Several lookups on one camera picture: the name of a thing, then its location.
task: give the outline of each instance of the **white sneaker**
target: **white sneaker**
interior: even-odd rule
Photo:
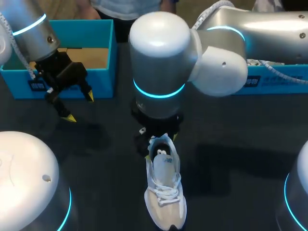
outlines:
[[[170,137],[152,138],[146,156],[148,188],[144,199],[156,226],[163,231],[183,228],[187,206],[183,196],[180,158]]]

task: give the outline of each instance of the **glowing cyan light ring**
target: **glowing cyan light ring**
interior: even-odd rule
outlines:
[[[296,217],[294,216],[294,214],[292,213],[290,207],[289,207],[289,203],[288,203],[288,200],[287,200],[287,194],[286,194],[286,185],[287,185],[287,180],[288,180],[288,177],[289,177],[289,174],[287,176],[287,178],[285,179],[285,183],[284,183],[284,199],[285,199],[285,203],[288,207],[288,210],[291,214],[291,216],[293,217],[293,219],[295,220],[295,222],[299,225],[299,227],[301,227],[303,229],[303,231],[307,231],[304,226],[302,226],[302,224],[296,219]]]
[[[26,31],[32,29],[33,27],[35,27],[35,26],[37,26],[38,24],[40,24],[41,22],[43,22],[45,18],[46,18],[46,14],[44,14],[44,15],[43,15],[40,19],[38,19],[35,23],[33,23],[33,24],[27,26],[26,28],[21,29],[21,30],[16,31],[16,32],[13,32],[13,36],[15,36],[15,35],[20,35],[20,34],[26,32]]]
[[[214,26],[214,27],[211,27],[211,28],[209,28],[207,30],[215,30],[215,29],[232,30],[232,31],[238,33],[244,39],[244,41],[245,41],[244,35],[239,30],[237,30],[237,29],[235,29],[235,28],[233,28],[231,26]]]
[[[68,215],[69,215],[69,212],[71,211],[71,205],[72,205],[72,193],[71,193],[71,189],[69,189],[69,207],[68,207],[68,210],[67,210],[67,214],[61,224],[61,226],[58,228],[57,231],[61,231],[61,229],[63,228],[63,226],[65,225],[66,221],[67,221],[67,218],[68,218]]]
[[[183,84],[183,86],[181,86],[180,89],[178,89],[177,91],[175,91],[175,92],[173,92],[173,93],[171,93],[171,94],[167,94],[167,95],[153,95],[153,94],[149,94],[149,93],[147,93],[147,92],[141,90],[141,89],[137,86],[135,80],[134,80],[134,85],[135,85],[136,89],[137,89],[138,91],[140,91],[143,95],[146,95],[146,96],[151,97],[151,98],[156,98],[156,99],[165,99],[165,98],[172,97],[172,96],[178,94],[178,93],[184,88],[184,86],[185,86],[185,84]]]

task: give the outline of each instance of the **blue box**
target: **blue box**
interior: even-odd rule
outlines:
[[[281,73],[308,80],[308,65],[276,65]],[[297,84],[276,76],[264,66],[249,66],[245,86],[236,95],[308,93],[308,84]]]
[[[117,43],[112,20],[55,20],[50,21],[61,42],[61,48],[108,48],[107,67],[87,69],[87,82],[94,99],[112,98],[116,75]],[[44,99],[45,91],[32,91],[29,73],[16,64],[16,54],[1,67],[0,72],[15,99]],[[60,93],[65,99],[84,99],[79,87],[73,86]]]

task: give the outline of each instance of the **metal screw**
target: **metal screw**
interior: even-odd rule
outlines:
[[[47,41],[48,41],[49,43],[53,43],[52,37],[48,36],[48,37],[47,37]]]

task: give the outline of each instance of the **shoe logo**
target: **shoe logo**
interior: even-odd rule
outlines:
[[[167,159],[164,160],[164,162],[172,163],[172,159],[171,158],[167,158]]]

